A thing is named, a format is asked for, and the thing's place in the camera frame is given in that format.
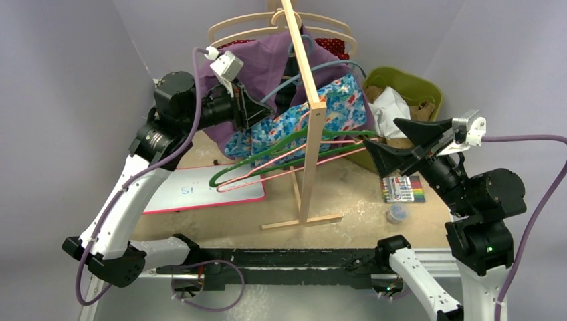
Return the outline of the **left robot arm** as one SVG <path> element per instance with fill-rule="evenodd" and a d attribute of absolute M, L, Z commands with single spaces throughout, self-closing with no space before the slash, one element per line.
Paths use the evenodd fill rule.
<path fill-rule="evenodd" d="M 189 274 L 198 268 L 199 247 L 184 235 L 133 241 L 132 232 L 152 196 L 191 149 L 196 131 L 223 122 L 247 130 L 273 114 L 239 82 L 218 84 L 202 93 L 197 80 L 184 71 L 162 77 L 154 88 L 154 101 L 104 208 L 87 230 L 62 245 L 83 268 L 118 288 L 146 270 L 175 266 Z"/>

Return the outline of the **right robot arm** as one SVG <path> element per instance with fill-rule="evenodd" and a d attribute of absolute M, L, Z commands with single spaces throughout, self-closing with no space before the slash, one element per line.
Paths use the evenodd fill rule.
<path fill-rule="evenodd" d="M 403 236 L 377 243 L 377 267 L 397 273 L 430 320 L 495 320 L 495 311 L 505 303 L 504 284 L 514 265 L 514 241 L 504 221 L 526 211 L 523 181 L 504 168 L 475 176 L 466 173 L 463 153 L 481 145 L 486 133 L 483 117 L 473 113 L 435 122 L 397 118 L 394 123 L 411 148 L 370 139 L 364 146 L 380 176 L 419 173 L 455 217 L 445 230 L 463 298 L 454 299 L 439 285 Z"/>

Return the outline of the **white garment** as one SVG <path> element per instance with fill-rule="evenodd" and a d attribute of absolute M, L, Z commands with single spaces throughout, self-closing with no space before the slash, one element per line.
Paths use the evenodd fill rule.
<path fill-rule="evenodd" d="M 386 87 L 383 92 L 369 103 L 374 117 L 374 131 L 385 139 L 406 138 L 406 135 L 394 123 L 396 118 L 411 119 L 408 104 L 393 88 Z"/>

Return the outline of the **blue floral garment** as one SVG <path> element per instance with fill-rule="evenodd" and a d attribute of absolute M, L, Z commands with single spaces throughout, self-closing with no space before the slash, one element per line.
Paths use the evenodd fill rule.
<path fill-rule="evenodd" d="M 361 129 L 368 122 L 364 92 L 355 77 L 348 74 L 318 89 L 327 105 L 325 126 L 328 131 Z M 229 158 L 255 156 L 281 142 L 307 125 L 307 104 L 288 108 L 275 118 L 266 118 L 246 132 L 236 132 L 227 141 L 223 154 Z"/>

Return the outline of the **tan pleated skirt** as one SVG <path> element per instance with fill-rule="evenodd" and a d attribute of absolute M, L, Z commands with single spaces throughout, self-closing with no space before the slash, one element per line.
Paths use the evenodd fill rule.
<path fill-rule="evenodd" d="M 373 102 L 383 92 L 383 90 L 384 89 L 377 86 L 369 86 L 365 88 L 364 93 L 368 98 L 368 105 L 370 102 Z M 436 106 L 434 104 L 426 100 L 419 102 L 416 105 L 409 106 L 411 120 L 429 121 L 435 108 Z M 395 148 L 407 148 L 413 146 L 408 138 L 385 139 L 381 137 L 381 141 Z"/>

